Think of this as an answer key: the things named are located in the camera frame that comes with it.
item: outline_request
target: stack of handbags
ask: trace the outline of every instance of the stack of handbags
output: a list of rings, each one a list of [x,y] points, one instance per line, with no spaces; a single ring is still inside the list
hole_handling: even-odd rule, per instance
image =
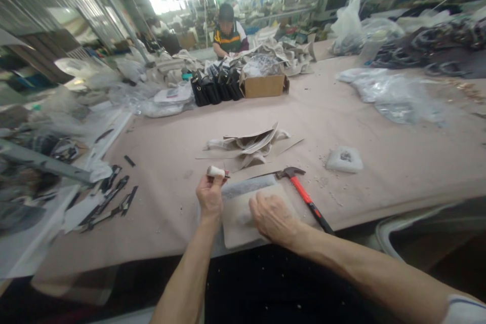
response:
[[[217,105],[221,101],[237,101],[243,97],[239,88],[239,72],[234,67],[211,65],[208,74],[193,72],[192,91],[197,106]]]

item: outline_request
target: sponge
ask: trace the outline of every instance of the sponge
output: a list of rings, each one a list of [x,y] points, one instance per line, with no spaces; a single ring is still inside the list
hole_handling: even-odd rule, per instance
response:
[[[326,169],[333,171],[358,173],[363,169],[363,162],[358,150],[353,147],[339,146],[329,154]]]

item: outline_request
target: red hammer handle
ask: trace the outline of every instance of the red hammer handle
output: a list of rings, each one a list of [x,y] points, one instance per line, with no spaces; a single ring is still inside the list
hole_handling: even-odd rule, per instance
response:
[[[291,177],[290,180],[294,184],[294,186],[297,189],[297,191],[299,192],[300,196],[302,196],[302,199],[304,200],[304,202],[307,205],[307,207],[310,209],[312,215],[317,220],[317,222],[319,223],[319,225],[321,226],[321,228],[327,234],[336,235],[334,233],[333,229],[331,228],[331,226],[329,225],[329,223],[327,222],[327,220],[324,219],[324,217],[320,213],[319,209],[314,205],[314,203],[312,202],[310,196],[307,194],[307,192],[305,192],[305,190],[302,187],[302,185],[300,184],[300,181],[297,178],[297,176]]]
[[[310,196],[307,194],[307,192],[305,192],[305,190],[302,187],[302,185],[300,184],[300,181],[297,178],[297,176],[291,177],[290,180],[294,184],[294,186],[297,189],[297,191],[299,192],[299,194],[302,196],[302,199],[304,200],[304,202],[306,204],[311,204],[312,200],[311,200]]]

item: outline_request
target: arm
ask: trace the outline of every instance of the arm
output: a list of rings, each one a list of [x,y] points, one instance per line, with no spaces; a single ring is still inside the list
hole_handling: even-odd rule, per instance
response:
[[[213,50],[218,57],[224,58],[226,56],[229,56],[229,54],[221,48],[221,33],[220,30],[217,28],[214,30]]]
[[[201,222],[155,308],[151,324],[199,321],[203,308],[211,247],[221,224],[223,176],[204,175],[196,189]]]
[[[214,50],[214,53],[216,53],[216,55],[218,57],[223,57],[224,58],[225,56],[229,56],[229,54],[226,53],[224,50],[222,50],[221,49],[221,46],[218,43],[216,43],[216,42],[213,43],[213,50]]]
[[[241,47],[239,48],[239,52],[247,51],[250,49],[250,44],[248,43],[248,37],[245,34],[245,30],[239,21],[236,22],[236,30],[239,33],[239,38],[241,39]]]
[[[439,324],[449,295],[471,297],[406,263],[302,223],[275,195],[257,193],[250,208],[262,235],[340,275],[405,322]]]

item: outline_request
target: sleeve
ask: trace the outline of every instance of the sleeve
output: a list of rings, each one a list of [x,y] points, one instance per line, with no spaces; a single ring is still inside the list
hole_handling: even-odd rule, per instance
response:
[[[484,322],[486,306],[460,295],[449,296],[449,309],[442,324],[476,324]]]
[[[220,34],[219,29],[214,30],[213,43],[217,43],[217,44],[221,45],[221,34]]]
[[[239,39],[243,41],[243,39],[247,38],[247,35],[245,34],[245,30],[243,29],[243,26],[239,21],[236,22],[236,30],[239,33]]]

